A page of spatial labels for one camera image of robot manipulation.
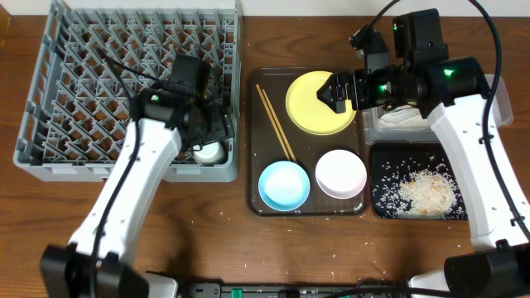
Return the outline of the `white cup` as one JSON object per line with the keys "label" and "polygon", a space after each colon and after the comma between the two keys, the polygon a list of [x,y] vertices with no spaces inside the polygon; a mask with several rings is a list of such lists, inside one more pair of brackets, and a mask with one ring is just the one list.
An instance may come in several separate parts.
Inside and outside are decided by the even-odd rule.
{"label": "white cup", "polygon": [[213,142],[208,145],[194,145],[192,155],[195,161],[204,166],[222,164],[226,159],[226,152],[220,142]]}

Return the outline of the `blue bowl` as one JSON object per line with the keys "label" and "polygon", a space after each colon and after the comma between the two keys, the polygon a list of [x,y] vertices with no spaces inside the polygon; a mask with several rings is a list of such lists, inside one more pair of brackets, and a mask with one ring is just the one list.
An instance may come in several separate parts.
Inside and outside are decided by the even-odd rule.
{"label": "blue bowl", "polygon": [[306,171],[295,162],[277,161],[258,179],[258,193],[271,209],[280,212],[301,207],[309,197],[311,183]]}

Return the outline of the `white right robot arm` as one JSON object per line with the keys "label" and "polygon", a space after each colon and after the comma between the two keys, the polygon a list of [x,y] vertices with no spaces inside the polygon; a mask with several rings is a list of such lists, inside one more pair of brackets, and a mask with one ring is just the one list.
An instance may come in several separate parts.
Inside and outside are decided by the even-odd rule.
{"label": "white right robot arm", "polygon": [[335,113],[414,103],[448,157],[463,197],[474,252],[411,278],[420,296],[516,297],[529,292],[529,203],[492,115],[495,87],[472,57],[332,74],[317,98]]}

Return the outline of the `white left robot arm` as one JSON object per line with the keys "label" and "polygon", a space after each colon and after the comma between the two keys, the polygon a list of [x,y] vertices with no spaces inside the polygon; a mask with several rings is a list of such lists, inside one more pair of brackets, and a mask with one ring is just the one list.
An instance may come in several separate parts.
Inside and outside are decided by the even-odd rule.
{"label": "white left robot arm", "polygon": [[234,136],[227,109],[201,95],[144,89],[129,99],[123,148],[94,207],[65,247],[40,262],[50,297],[175,297],[176,279],[133,269],[148,210],[172,161]]}

